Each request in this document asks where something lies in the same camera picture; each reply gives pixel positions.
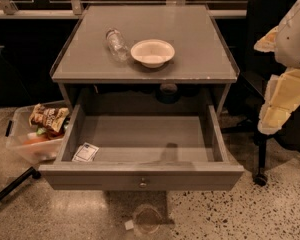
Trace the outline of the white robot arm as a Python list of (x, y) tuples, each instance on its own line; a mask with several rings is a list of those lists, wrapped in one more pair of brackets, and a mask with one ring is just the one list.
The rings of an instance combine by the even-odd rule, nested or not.
[(275, 60), (286, 67), (280, 76), (270, 77), (259, 112), (258, 130), (272, 135), (282, 129), (300, 106), (300, 0), (276, 27), (255, 43), (254, 49), (273, 52)]

